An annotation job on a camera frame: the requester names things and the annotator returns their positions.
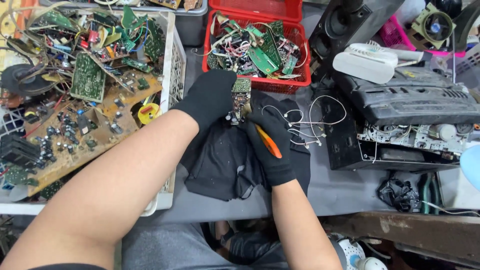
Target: blue wire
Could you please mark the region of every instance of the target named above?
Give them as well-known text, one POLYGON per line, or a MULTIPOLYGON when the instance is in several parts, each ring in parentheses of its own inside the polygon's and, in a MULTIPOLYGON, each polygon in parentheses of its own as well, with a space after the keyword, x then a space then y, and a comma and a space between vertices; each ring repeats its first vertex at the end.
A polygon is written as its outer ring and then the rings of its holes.
POLYGON ((147 19, 145 19, 145 21, 146 21, 146 25, 147 25, 147 30, 145 31, 145 38, 144 38, 144 41, 143 41, 143 43, 140 45, 140 47, 138 47, 137 49, 132 49, 130 52, 132 52, 132 51, 138 51, 138 50, 140 50, 141 48, 143 48, 143 47, 144 47, 144 45, 145 45, 145 41, 147 41, 147 34, 148 34, 148 20, 147 20, 147 19))

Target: forearm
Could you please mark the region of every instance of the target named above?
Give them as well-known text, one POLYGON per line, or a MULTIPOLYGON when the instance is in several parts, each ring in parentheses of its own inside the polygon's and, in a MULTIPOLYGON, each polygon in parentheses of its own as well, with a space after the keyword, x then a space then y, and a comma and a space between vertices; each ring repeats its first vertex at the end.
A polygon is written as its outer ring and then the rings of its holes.
POLYGON ((41 255, 42 247, 31 245, 31 240, 48 243, 49 237, 92 241, 100 249, 114 246, 161 189, 197 133, 198 124, 182 111, 157 118, 74 176, 12 251, 41 255))
POLYGON ((272 187, 272 207, 280 241, 292 269, 342 269, 297 180, 272 187))

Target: gray table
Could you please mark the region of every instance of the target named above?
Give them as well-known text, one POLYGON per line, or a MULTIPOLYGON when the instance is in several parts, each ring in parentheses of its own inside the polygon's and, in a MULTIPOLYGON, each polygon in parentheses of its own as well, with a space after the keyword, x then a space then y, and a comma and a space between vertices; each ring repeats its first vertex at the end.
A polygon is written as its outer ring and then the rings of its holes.
MULTIPOLYGON (((309 36, 318 19, 321 10, 314 7, 303 8, 302 24, 309 36)), ((202 57, 196 56, 190 48, 185 48, 187 54, 187 78, 185 89, 189 89, 194 80, 202 73, 202 57)), ((312 92, 301 88, 295 95, 270 94, 278 100, 290 98, 295 100, 300 109, 308 114, 312 92)), ((320 108, 314 106, 312 118, 320 119, 320 108)), ((311 179, 308 188, 308 200, 317 216, 340 215, 369 210, 385 210, 389 207, 376 198, 375 189, 379 181, 387 177, 386 171, 358 170, 341 172, 330 170, 325 139, 323 145, 310 146, 311 179)), ((159 210, 150 217, 140 218, 140 224, 202 222, 218 220, 241 220, 266 217, 271 215, 271 195, 262 186, 258 186, 246 200, 224 202, 189 192, 184 180, 188 173, 181 165, 177 168, 173 206, 168 210, 159 210)), ((415 183, 419 176, 410 173, 397 174, 399 179, 415 183)))

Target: gloved hand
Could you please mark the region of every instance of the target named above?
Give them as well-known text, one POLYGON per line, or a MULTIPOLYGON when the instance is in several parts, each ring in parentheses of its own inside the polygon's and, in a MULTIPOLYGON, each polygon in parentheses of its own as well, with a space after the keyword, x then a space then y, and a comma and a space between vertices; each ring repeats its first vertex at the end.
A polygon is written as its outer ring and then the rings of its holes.
POLYGON ((237 80, 233 71, 213 69, 193 83, 187 96, 171 109, 181 110, 197 121, 200 131, 233 110, 232 87, 237 80))
POLYGON ((283 123, 269 114, 262 115, 260 111, 253 111, 247 115, 247 135, 250 139, 255 154, 264 168, 267 183, 271 186, 284 184, 296 179, 295 173, 290 164, 290 133, 285 129, 283 123), (267 133, 275 142, 282 154, 277 158, 263 143, 255 128, 255 124, 267 133))

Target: speaker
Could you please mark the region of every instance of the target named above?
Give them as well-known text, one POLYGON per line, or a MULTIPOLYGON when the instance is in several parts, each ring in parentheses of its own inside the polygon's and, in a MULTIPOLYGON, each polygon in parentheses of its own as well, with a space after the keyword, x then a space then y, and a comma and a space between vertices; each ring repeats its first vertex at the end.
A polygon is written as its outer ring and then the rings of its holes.
POLYGON ((335 56, 352 43, 368 42, 404 0, 331 0, 308 40, 322 65, 312 75, 320 81, 335 56))

